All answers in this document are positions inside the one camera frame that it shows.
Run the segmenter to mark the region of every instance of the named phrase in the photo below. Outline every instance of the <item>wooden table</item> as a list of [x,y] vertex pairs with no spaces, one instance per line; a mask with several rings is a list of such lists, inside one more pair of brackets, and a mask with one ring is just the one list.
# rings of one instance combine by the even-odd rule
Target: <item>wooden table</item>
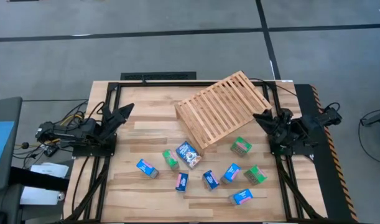
[[[277,81],[276,83],[295,93],[292,82]],[[87,113],[97,103],[104,101],[107,85],[107,81],[93,82]],[[135,103],[135,107],[128,122],[117,131],[118,143],[109,167],[102,222],[285,220],[276,162],[269,153],[270,148],[265,132],[255,121],[251,121],[208,147],[202,161],[194,170],[189,170],[182,161],[179,161],[180,172],[189,173],[189,183],[184,194],[174,189],[177,171],[169,169],[162,151],[175,150],[181,143],[188,141],[186,133],[176,119],[174,103],[204,88],[202,86],[142,86],[122,89],[119,106]],[[294,117],[301,116],[297,97],[280,88],[278,88],[278,93],[281,107],[292,110]],[[236,156],[229,149],[237,136],[242,136],[253,145],[248,155],[243,158]],[[140,159],[145,159],[159,170],[160,173],[156,179],[149,178],[136,167]],[[300,191],[311,206],[325,217],[327,213],[314,164],[304,156],[293,156],[292,159]],[[73,165],[64,205],[66,217],[71,214],[73,191],[84,160],[85,158],[77,158]],[[202,174],[211,169],[220,178],[233,162],[243,169],[236,180],[230,185],[221,184],[212,192],[207,190],[202,182]],[[267,180],[259,185],[251,185],[243,175],[244,171],[255,164],[268,176]],[[75,206],[88,190],[92,165],[93,158],[90,158],[78,185]],[[246,188],[251,190],[254,199],[243,205],[233,206],[228,196]],[[288,191],[292,216],[296,217],[294,198],[289,189]],[[94,196],[90,217],[95,216],[97,199],[98,193]]]

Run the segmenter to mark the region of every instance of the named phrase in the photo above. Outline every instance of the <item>green box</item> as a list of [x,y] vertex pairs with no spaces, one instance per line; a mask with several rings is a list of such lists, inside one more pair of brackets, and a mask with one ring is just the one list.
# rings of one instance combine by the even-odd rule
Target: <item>green box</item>
[[235,139],[234,144],[231,146],[231,150],[241,157],[245,156],[249,152],[249,150],[251,150],[251,148],[252,145],[241,137]]
[[169,167],[174,170],[178,169],[178,161],[177,158],[173,155],[173,152],[170,149],[166,149],[162,155],[165,158],[166,163],[169,165]]
[[246,171],[244,175],[252,184],[260,184],[267,179],[265,173],[256,165]]

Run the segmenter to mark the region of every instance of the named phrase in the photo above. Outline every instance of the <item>gray floor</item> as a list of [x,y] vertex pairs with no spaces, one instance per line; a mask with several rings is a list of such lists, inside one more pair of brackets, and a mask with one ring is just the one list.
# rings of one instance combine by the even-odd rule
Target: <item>gray floor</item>
[[[269,27],[380,23],[380,1],[262,0]],[[0,37],[260,27],[253,0],[0,0]],[[380,109],[380,29],[271,34],[282,79],[317,86],[324,105],[339,101],[336,150],[360,221],[380,223],[380,164],[361,150],[358,119]],[[87,98],[93,80],[121,72],[196,71],[199,79],[237,70],[273,79],[262,33],[0,43],[0,98]],[[78,102],[23,104],[17,142]],[[380,158],[380,124],[362,130]],[[52,161],[69,159],[58,152]],[[17,166],[22,161],[14,161]]]

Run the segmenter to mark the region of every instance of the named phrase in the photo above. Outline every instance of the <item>white paper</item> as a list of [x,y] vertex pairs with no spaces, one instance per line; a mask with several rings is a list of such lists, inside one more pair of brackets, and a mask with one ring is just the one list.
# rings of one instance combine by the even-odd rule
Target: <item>white paper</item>
[[[54,177],[64,178],[69,167],[44,162],[42,165],[32,165],[30,170],[40,174],[52,175]],[[56,205],[58,202],[58,191],[38,189],[35,187],[24,187],[20,204],[21,205]]]

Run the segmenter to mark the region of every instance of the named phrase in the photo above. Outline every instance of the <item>wooden slatted tray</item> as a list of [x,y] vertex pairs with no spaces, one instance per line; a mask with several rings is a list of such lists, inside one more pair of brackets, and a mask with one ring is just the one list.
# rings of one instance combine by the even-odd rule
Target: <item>wooden slatted tray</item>
[[271,109],[242,71],[175,105],[194,148],[203,155],[206,147],[252,121],[254,113]]

